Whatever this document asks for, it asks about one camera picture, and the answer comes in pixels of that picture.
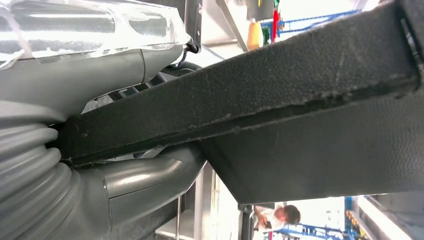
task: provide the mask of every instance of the person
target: person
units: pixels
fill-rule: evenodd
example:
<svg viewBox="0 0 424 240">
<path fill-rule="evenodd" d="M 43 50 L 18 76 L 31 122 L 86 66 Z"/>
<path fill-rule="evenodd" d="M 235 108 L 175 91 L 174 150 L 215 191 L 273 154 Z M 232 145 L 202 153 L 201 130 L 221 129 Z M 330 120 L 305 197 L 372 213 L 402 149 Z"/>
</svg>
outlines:
<svg viewBox="0 0 424 240">
<path fill-rule="evenodd" d="M 296 225 L 301 220 L 301 213 L 294 205 L 281 206 L 275 204 L 275 209 L 261 206 L 253 207 L 257 221 L 254 230 L 270 232 L 282 229 L 284 224 Z"/>
</svg>

